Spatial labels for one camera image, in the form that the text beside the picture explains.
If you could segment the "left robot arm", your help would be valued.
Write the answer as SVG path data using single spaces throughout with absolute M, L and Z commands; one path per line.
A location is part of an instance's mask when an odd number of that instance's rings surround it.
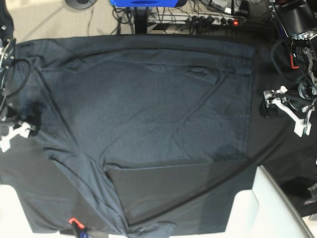
M 265 90 L 261 105 L 263 117 L 286 113 L 295 123 L 294 133 L 309 135 L 310 118 L 317 105 L 317 18 L 305 0 L 265 1 L 272 21 L 281 35 L 291 70 L 301 73 L 291 88 Z

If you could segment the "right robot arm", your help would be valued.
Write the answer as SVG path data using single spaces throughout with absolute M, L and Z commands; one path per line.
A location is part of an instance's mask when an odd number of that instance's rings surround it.
M 30 136 L 36 136 L 41 125 L 40 112 L 42 106 L 39 103 L 34 103 L 32 113 L 25 117 L 22 117 L 17 109 L 9 103 L 24 89 L 31 72 L 31 65 L 27 60 L 15 58 L 16 39 L 13 32 L 13 19 L 7 9 L 6 1 L 2 0 L 0 2 L 0 125 L 8 129 L 6 135 L 0 135 L 0 149 L 3 153 L 11 148 L 10 141 L 14 137 L 29 138 Z M 19 62 L 26 63 L 28 66 L 25 78 L 18 89 L 8 93 L 7 87 L 12 82 L 15 66 Z

